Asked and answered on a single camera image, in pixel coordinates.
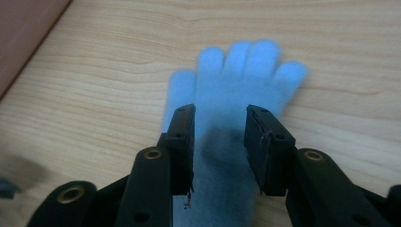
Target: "wood grain surface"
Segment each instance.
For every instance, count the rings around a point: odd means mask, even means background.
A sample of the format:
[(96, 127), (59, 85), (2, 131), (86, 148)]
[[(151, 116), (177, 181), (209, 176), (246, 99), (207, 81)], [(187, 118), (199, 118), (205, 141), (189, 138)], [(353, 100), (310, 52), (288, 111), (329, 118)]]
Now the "wood grain surface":
[[(266, 38), (310, 70), (281, 118), (297, 147), (379, 195), (401, 183), (401, 1), (75, 0), (0, 102), (0, 177), (22, 189), (0, 226), (63, 183), (125, 176), (157, 142), (172, 72)], [(260, 197), (253, 226), (290, 226), (284, 201)]]

